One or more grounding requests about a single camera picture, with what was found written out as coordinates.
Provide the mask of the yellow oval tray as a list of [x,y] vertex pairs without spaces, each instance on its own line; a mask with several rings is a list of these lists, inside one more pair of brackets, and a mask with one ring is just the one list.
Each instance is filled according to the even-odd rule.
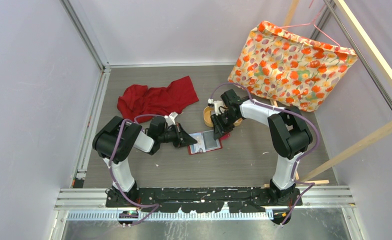
[[[210,128],[214,127],[213,122],[211,120],[211,115],[214,115],[214,114],[215,114],[215,110],[212,107],[210,107],[210,106],[205,107],[205,109],[203,110],[203,120],[204,120],[204,123],[208,127],[210,127]],[[235,127],[237,127],[237,126],[239,126],[242,123],[242,121],[243,121],[243,119],[239,118],[237,121],[234,122],[233,125]]]

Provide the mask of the red card holder wallet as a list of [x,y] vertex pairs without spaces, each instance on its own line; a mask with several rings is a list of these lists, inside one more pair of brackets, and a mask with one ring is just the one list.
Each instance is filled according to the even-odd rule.
[[220,138],[214,139],[214,130],[206,130],[189,134],[196,143],[187,147],[189,155],[204,154],[223,148]]

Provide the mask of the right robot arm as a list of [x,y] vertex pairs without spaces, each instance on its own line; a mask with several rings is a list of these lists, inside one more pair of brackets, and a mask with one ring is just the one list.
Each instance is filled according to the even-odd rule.
[[237,120],[254,120],[268,127],[278,158],[267,192],[272,203],[283,205],[296,187],[297,160],[313,141],[300,110],[265,105],[250,97],[241,98],[233,89],[224,92],[220,100],[210,98],[207,102],[214,109],[210,119],[216,140],[231,132]]

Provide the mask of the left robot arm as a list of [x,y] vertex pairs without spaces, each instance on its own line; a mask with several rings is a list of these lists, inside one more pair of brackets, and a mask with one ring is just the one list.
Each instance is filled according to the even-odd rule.
[[128,157],[133,149],[154,155],[161,144],[175,148],[188,147],[198,141],[175,121],[175,113],[155,115],[148,128],[120,116],[114,116],[94,137],[92,148],[106,163],[112,178],[113,191],[125,207],[138,199],[137,182],[131,174]]

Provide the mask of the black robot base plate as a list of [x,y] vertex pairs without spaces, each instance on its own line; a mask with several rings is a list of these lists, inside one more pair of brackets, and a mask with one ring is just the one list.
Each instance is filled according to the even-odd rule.
[[[132,207],[126,195],[116,194],[113,188],[105,190],[108,208]],[[137,189],[137,204],[143,205],[142,211],[149,213],[154,204],[157,212],[218,213],[227,207],[230,213],[258,213],[266,207],[288,209],[295,202],[300,190],[295,188],[286,195],[278,197],[273,191],[263,187],[163,187]]]

